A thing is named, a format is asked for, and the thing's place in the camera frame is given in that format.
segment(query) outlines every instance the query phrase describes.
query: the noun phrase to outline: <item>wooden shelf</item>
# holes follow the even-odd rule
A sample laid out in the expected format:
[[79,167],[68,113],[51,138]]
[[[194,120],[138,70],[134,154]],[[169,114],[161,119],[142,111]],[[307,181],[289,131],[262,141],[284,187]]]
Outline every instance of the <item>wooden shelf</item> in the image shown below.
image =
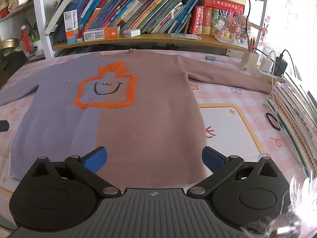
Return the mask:
[[67,44],[66,42],[57,43],[52,45],[52,49],[53,51],[55,51],[55,50],[65,49],[65,48],[82,47],[82,46],[97,45],[97,44],[157,42],[157,43],[192,44],[192,45],[201,45],[201,46],[208,46],[208,47],[220,47],[220,48],[232,49],[237,51],[245,51],[245,48],[243,47],[237,47],[234,45],[229,45],[229,44],[219,42],[218,40],[215,39],[214,36],[200,35],[200,37],[202,38],[201,40],[171,37],[169,34],[142,34],[140,36],[133,37],[133,38],[126,38],[123,35],[121,35],[119,38],[85,41],[85,42],[78,42],[73,44]]
[[33,1],[28,1],[24,5],[18,6],[15,10],[10,12],[7,16],[5,16],[4,18],[0,19],[0,22],[15,16],[18,12],[24,12],[24,11],[30,9],[31,7],[33,7],[33,4],[34,4]]

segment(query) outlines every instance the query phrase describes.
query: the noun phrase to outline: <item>bed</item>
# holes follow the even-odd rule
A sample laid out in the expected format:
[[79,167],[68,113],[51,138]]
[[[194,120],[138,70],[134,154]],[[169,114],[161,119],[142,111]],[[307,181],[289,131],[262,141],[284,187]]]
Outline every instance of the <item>bed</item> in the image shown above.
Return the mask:
[[[102,54],[121,52],[123,51],[104,51]],[[200,61],[205,61],[205,57],[208,55],[166,50],[155,50],[155,52],[169,55],[179,54]],[[82,55],[84,54],[27,64],[7,81],[0,92],[44,67],[63,63]],[[219,55],[211,56],[217,58],[217,61],[213,63],[219,67],[240,71],[239,59]],[[266,120],[265,114],[270,112],[266,105],[267,95],[238,87],[202,83],[192,79],[190,79],[190,83],[203,116],[209,146],[226,156],[239,155],[246,161],[257,161],[261,156],[270,156],[288,181],[294,175],[300,182],[304,180],[304,171],[294,156],[295,152],[288,142],[286,134],[273,129]],[[19,184],[19,180],[8,176],[10,145],[33,96],[34,92],[18,101],[0,106],[0,120],[7,120],[10,124],[7,132],[0,133],[0,214],[11,222],[13,222],[13,218],[9,212],[9,200]]]

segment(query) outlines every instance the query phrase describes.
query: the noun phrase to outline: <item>sweater sleeve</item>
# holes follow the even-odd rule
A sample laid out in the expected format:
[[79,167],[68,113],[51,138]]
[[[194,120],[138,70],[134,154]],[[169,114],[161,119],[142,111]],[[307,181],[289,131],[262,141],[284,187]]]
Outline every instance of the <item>sweater sleeve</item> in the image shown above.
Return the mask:
[[40,82],[45,79],[48,68],[44,68],[14,84],[4,92],[0,91],[0,106],[16,101],[37,89]]
[[242,87],[248,90],[270,94],[270,85],[256,77],[227,69],[209,62],[177,56],[187,76],[205,83]]

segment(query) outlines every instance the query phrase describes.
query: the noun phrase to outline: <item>orange and white box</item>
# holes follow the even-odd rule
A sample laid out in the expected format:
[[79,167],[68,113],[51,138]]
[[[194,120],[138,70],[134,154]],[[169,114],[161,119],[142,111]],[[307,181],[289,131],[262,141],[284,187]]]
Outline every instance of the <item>orange and white box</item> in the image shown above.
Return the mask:
[[77,10],[64,12],[64,24],[67,44],[76,43],[79,36]]
[[84,32],[85,41],[118,38],[120,36],[120,26],[94,28]]

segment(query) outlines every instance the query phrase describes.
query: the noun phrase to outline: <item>white plug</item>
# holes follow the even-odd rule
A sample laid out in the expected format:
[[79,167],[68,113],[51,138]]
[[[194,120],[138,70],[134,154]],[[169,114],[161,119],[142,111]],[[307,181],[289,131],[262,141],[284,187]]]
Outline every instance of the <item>white plug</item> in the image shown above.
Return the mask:
[[268,72],[271,68],[271,65],[272,65],[271,56],[268,55],[266,58],[263,57],[261,65],[260,65],[260,69],[265,72]]

